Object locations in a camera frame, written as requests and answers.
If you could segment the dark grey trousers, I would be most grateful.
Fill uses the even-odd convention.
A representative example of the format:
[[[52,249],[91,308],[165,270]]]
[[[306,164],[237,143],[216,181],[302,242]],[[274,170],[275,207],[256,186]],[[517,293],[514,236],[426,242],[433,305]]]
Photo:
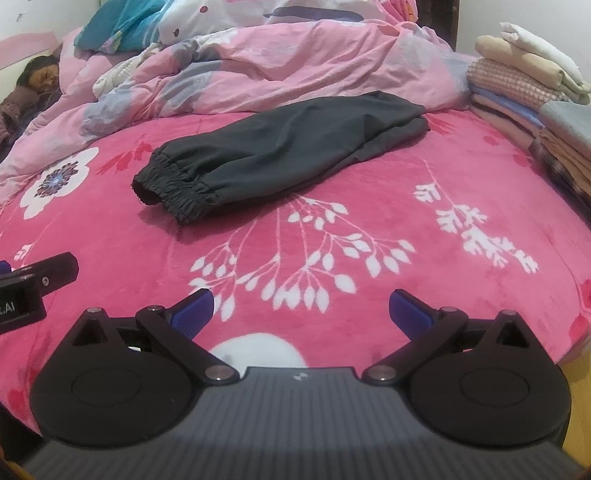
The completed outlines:
[[[381,91],[322,97],[164,143],[133,178],[178,223],[307,190],[346,167],[423,138],[426,110]]]

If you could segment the pink floral fleece blanket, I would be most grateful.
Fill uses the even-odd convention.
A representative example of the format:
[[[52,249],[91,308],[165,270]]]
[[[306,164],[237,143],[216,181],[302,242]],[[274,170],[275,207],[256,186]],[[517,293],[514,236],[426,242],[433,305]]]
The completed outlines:
[[[1,401],[23,423],[35,376],[83,309],[127,316],[200,288],[215,306],[197,342],[240,370],[366,368],[406,341],[388,315],[397,288],[477,318],[518,311],[554,359],[589,331],[589,228],[474,114],[432,114],[415,145],[191,226],[138,200],[131,182],[155,148],[228,122],[135,125],[51,165],[2,211],[12,266],[64,251],[79,262],[43,321],[1,339]]]

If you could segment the dark plaid folded cloth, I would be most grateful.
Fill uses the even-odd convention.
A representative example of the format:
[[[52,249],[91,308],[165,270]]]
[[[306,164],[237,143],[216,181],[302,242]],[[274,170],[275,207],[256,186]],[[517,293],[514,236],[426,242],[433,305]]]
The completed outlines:
[[[528,151],[534,159],[536,168],[543,173],[573,210],[587,224],[590,224],[590,195],[581,188],[580,182],[539,139],[533,141]]]

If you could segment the sleeping person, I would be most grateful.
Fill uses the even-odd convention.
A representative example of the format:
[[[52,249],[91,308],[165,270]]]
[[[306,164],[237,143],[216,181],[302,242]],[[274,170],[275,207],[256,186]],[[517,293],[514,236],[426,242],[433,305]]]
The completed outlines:
[[[31,121],[60,97],[58,58],[43,55],[30,60],[13,91],[1,102],[1,161]]]

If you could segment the tan folded cloth stack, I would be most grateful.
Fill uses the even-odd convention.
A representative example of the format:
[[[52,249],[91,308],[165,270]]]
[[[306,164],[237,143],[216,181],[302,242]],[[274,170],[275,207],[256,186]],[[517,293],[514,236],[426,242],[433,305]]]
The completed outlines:
[[[539,138],[542,145],[570,174],[576,188],[590,196],[590,160],[546,128],[540,132]]]

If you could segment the blue folded cloth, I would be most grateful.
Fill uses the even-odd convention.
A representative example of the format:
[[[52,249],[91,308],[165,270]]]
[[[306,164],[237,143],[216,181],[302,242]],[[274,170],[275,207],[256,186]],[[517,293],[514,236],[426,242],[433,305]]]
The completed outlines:
[[[543,124],[539,120],[538,113],[535,110],[505,96],[479,87],[473,87],[472,101],[475,104],[503,113],[533,132],[537,132],[543,128]]]

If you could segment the grey folded cloth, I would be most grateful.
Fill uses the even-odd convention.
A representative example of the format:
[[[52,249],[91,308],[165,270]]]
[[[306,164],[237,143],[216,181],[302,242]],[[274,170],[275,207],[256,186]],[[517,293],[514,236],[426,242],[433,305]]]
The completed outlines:
[[[590,158],[591,108],[572,102],[550,101],[539,111],[541,123],[577,150]]]

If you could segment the pink patterned duvet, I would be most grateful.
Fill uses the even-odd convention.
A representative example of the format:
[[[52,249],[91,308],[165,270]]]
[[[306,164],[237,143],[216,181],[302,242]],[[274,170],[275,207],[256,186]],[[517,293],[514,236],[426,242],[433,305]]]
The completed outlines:
[[[9,203],[36,175],[129,125],[262,112],[380,90],[429,111],[467,101],[469,58],[418,25],[412,1],[171,1],[159,40],[108,55],[62,50],[61,98],[1,165]]]

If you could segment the teal blue pillow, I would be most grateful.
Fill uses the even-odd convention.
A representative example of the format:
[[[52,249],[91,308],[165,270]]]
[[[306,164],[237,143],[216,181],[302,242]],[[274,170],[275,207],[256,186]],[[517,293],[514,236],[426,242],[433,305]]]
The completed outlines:
[[[159,40],[157,26],[171,1],[109,0],[74,40],[81,50],[113,55],[141,51]]]

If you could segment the beige folded cloth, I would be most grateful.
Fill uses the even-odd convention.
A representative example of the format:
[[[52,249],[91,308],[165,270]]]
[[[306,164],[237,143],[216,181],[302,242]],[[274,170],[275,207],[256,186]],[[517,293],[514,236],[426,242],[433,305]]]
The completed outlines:
[[[565,68],[552,60],[490,35],[480,36],[475,50],[488,60],[514,67],[544,86],[565,93],[575,103],[590,103],[590,84],[585,81],[577,83]]]

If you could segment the cream white folded cloth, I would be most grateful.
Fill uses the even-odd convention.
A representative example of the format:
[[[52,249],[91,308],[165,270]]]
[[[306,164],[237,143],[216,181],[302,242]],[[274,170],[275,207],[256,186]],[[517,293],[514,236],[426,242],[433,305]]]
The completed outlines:
[[[579,87],[587,87],[575,61],[545,39],[519,25],[501,22],[501,36],[516,47],[557,64]]]

